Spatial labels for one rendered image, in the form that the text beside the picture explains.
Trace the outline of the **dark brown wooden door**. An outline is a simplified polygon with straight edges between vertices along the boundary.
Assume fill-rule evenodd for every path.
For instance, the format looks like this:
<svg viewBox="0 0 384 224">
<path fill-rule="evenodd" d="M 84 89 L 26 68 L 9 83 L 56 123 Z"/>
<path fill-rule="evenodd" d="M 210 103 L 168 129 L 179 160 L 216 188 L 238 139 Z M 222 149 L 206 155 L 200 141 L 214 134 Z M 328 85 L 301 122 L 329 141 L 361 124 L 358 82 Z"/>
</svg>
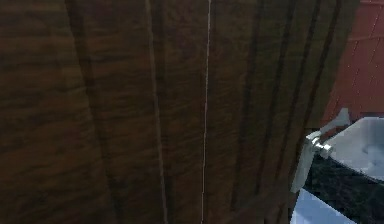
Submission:
<svg viewBox="0 0 384 224">
<path fill-rule="evenodd" d="M 289 224 L 360 0 L 0 0 L 0 224 Z"/>
</svg>

